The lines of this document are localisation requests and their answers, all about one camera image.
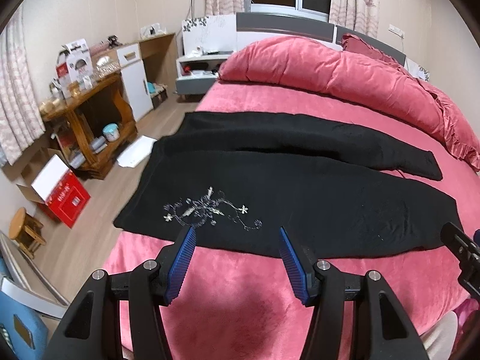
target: power outlet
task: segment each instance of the power outlet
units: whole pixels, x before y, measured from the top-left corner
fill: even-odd
[[[398,35],[400,38],[403,38],[405,36],[405,31],[400,30],[400,28],[395,27],[392,24],[388,26],[388,31],[393,32],[395,35]]]

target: white box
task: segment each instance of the white box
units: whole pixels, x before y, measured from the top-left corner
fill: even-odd
[[[57,76],[63,96],[71,97],[68,86],[75,81],[81,83],[84,76],[92,74],[92,57],[85,39],[64,45],[57,58]]]
[[[68,171],[68,166],[60,157],[54,155],[32,182],[32,188],[46,201]]]

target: white drawer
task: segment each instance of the white drawer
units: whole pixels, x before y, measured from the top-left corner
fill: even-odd
[[[140,47],[138,43],[117,49],[117,55],[121,68],[133,62],[139,61],[142,58],[142,56],[140,55]]]

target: jar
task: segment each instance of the jar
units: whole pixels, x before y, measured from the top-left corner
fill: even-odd
[[[120,138],[119,127],[115,123],[107,124],[103,128],[103,135],[105,135],[106,140],[109,142],[114,142]]]

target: embroidery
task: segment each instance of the embroidery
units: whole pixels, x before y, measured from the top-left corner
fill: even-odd
[[[193,20],[185,20],[185,25],[183,26],[183,32],[191,32],[191,28],[199,26],[207,26],[208,16],[205,17],[196,17]]]
[[[247,226],[241,219],[239,214],[248,214],[248,207],[242,205],[241,208],[235,207],[232,202],[225,199],[225,194],[222,191],[216,193],[217,198],[213,197],[213,187],[208,188],[207,194],[203,195],[199,200],[193,200],[191,198],[182,200],[175,204],[166,204],[163,209],[167,211],[167,215],[164,216],[166,222],[170,222],[172,219],[176,219],[182,226],[192,226],[198,228],[203,226],[208,220],[210,224],[215,226],[217,221],[214,219],[214,215],[226,216],[233,223],[242,224],[245,230],[257,230],[262,227],[261,221],[258,219],[254,221],[253,227]],[[221,205],[227,205],[233,209],[233,213],[229,214],[228,211],[222,212],[219,208]]]

